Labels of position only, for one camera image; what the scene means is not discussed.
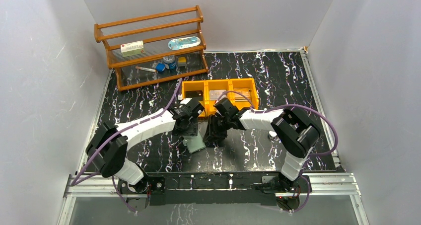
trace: wooden rack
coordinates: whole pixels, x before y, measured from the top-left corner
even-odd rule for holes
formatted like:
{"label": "wooden rack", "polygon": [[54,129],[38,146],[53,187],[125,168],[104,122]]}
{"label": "wooden rack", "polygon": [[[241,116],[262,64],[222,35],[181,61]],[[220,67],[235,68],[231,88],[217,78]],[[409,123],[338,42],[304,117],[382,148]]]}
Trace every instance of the wooden rack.
{"label": "wooden rack", "polygon": [[[202,30],[200,23],[203,22],[203,15],[198,5],[191,8],[186,8],[182,10],[169,11],[165,13],[159,13],[149,16],[142,16],[127,20],[120,20],[106,24],[95,24],[95,40],[96,42],[102,42],[104,44],[105,50],[107,52],[107,65],[110,69],[115,69],[117,76],[117,86],[119,91],[128,90],[136,87],[141,87],[145,85],[150,85],[154,83],[159,83],[163,81],[173,80],[181,77],[187,77],[191,75],[197,75],[201,73],[207,73],[208,66],[205,61],[204,50],[206,49],[205,39],[202,35]],[[139,25],[143,24],[146,27],[139,28]],[[123,57],[120,44],[109,45],[109,40],[123,38],[132,35],[140,35],[146,32],[158,31],[162,29],[167,29],[173,27],[175,31],[177,26],[181,25],[192,25],[194,29],[182,31],[179,33],[168,34],[159,37],[153,37],[149,39],[138,38],[137,40],[143,40],[143,45],[145,53]],[[168,48],[167,44],[169,39],[187,37],[187,36],[197,36],[200,38],[201,43],[197,46],[181,49],[181,50],[171,50]],[[202,57],[203,67],[199,70],[194,70],[190,72],[180,73],[176,75],[169,75],[161,77],[154,80],[146,80],[143,82],[123,85],[122,82],[122,68],[123,67],[134,67],[136,64],[160,60],[165,56],[170,55],[183,55],[199,52]]]}

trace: blue cap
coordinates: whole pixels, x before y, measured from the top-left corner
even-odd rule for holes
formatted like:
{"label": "blue cap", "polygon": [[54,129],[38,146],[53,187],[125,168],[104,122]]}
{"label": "blue cap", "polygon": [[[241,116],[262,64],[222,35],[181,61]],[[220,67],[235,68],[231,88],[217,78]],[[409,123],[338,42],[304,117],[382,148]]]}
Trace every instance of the blue cap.
{"label": "blue cap", "polygon": [[164,72],[165,70],[165,65],[163,63],[159,63],[155,66],[156,71],[158,72]]}

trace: white backdrop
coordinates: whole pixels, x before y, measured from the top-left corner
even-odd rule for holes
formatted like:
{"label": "white backdrop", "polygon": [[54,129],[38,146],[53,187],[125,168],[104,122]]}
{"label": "white backdrop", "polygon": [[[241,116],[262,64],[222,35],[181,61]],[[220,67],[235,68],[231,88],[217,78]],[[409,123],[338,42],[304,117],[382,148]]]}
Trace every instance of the white backdrop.
{"label": "white backdrop", "polygon": [[57,222],[104,89],[83,0],[0,0],[0,218]]}
{"label": "white backdrop", "polygon": [[98,24],[199,5],[208,51],[308,46],[333,0],[85,0]]}
{"label": "white backdrop", "polygon": [[420,224],[421,2],[334,0],[309,47],[370,224]]}

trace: yellow organizer tray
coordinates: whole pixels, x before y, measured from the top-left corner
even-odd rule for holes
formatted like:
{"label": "yellow organizer tray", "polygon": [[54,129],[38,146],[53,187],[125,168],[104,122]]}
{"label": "yellow organizer tray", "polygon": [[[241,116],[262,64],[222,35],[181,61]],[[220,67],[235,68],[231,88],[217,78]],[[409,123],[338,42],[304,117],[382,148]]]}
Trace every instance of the yellow organizer tray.
{"label": "yellow organizer tray", "polygon": [[[205,111],[200,114],[199,117],[207,117],[211,114],[216,113],[215,95],[210,96],[212,90],[225,90],[225,91],[238,91],[244,92],[249,91],[251,101],[253,102],[256,109],[259,109],[259,96],[257,94],[256,85],[253,78],[238,78],[238,79],[216,79],[216,80],[201,80],[201,81],[184,81],[181,84],[181,97],[194,96],[200,97],[202,100],[199,102],[205,108]],[[236,93],[228,93],[228,99],[237,106],[238,109],[244,107],[250,107],[250,103],[244,101],[241,96]]]}

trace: black marble tabletop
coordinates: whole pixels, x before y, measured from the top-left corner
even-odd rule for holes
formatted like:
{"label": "black marble tabletop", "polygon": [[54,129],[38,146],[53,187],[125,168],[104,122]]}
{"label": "black marble tabletop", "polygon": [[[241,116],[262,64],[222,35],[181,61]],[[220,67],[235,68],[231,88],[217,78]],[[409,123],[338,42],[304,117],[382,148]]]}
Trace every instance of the black marble tabletop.
{"label": "black marble tabletop", "polygon": [[[200,63],[195,56],[188,57],[187,61],[189,65]],[[259,109],[287,103],[316,108],[299,52],[207,53],[206,61],[208,74],[184,80],[252,77],[260,97]],[[125,78],[128,82],[136,81],[133,72]],[[173,80],[119,92],[115,74],[111,74],[98,124],[105,121],[124,123],[163,108],[176,83]],[[322,127],[319,118],[309,115]],[[206,122],[200,124],[202,136],[205,130]],[[328,150],[323,135],[315,151]],[[280,141],[270,140],[267,131],[229,130],[228,138],[223,142],[193,154],[180,137],[165,133],[140,142],[128,151],[127,157],[146,172],[276,171],[281,169],[285,153]],[[317,157],[309,162],[307,170],[335,170],[335,165],[331,156]]]}

